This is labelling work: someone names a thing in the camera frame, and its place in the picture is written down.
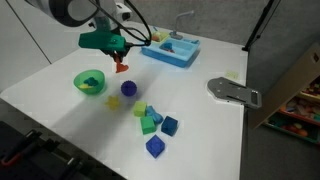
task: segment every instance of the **purple ball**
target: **purple ball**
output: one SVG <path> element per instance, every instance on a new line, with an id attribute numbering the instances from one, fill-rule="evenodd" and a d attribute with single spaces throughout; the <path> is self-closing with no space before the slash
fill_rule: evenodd
<path id="1" fill-rule="evenodd" d="M 132 81 L 126 81 L 121 85 L 121 92 L 125 96 L 133 96 L 137 92 L 137 85 Z"/>

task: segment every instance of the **faucet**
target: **faucet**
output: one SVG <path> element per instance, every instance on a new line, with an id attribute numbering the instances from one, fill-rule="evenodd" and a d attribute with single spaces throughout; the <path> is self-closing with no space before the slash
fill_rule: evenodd
<path id="1" fill-rule="evenodd" d="M 177 34 L 178 20 L 183 16 L 193 16 L 193 15 L 194 15 L 194 10 L 178 14 L 176 16 L 176 24 L 174 26 L 174 30 L 172 32 L 170 32 L 170 37 L 173 39 L 178 39 L 178 40 L 182 39 L 183 36 Z"/>

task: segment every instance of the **white tabletop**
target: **white tabletop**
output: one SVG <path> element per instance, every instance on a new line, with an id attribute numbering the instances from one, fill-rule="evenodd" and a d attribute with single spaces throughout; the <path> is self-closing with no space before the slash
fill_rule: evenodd
<path id="1" fill-rule="evenodd" d="M 126 25 L 143 29 L 138 23 Z M 237 82 L 245 85 L 247 53 L 239 45 L 187 37 L 201 41 L 200 54 L 187 69 L 132 48 L 126 58 L 129 70 L 116 74 L 110 57 L 79 49 L 0 97 L 129 180 L 239 179 L 244 108 L 216 101 L 206 83 L 233 71 L 239 73 Z M 87 96 L 73 86 L 74 77 L 88 69 L 105 73 L 107 88 L 99 95 Z M 120 85 L 126 80 L 138 86 L 134 98 L 121 96 Z M 118 110 L 104 105 L 109 95 L 120 96 Z M 132 113 L 135 100 L 177 119 L 175 136 L 163 134 L 160 127 L 142 135 L 140 120 Z M 145 148 L 155 134 L 166 144 L 157 159 Z"/>

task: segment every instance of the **blue tray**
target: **blue tray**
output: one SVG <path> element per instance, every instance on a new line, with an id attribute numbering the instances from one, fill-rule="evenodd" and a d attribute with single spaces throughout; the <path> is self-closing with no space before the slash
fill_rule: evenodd
<path id="1" fill-rule="evenodd" d="M 173 52 L 164 50 L 167 49 L 168 44 L 170 44 Z M 151 43 L 148 47 L 142 47 L 142 54 L 178 67 L 186 67 L 192 55 L 197 51 L 199 44 L 199 41 L 168 38 L 161 44 Z"/>

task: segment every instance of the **metal bracket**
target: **metal bracket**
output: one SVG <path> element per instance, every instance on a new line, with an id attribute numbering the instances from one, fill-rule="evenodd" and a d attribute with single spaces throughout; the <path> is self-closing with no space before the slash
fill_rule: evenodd
<path id="1" fill-rule="evenodd" d="M 260 92 L 223 77 L 209 80 L 207 88 L 212 95 L 227 102 L 237 102 L 252 109 L 262 106 Z"/>

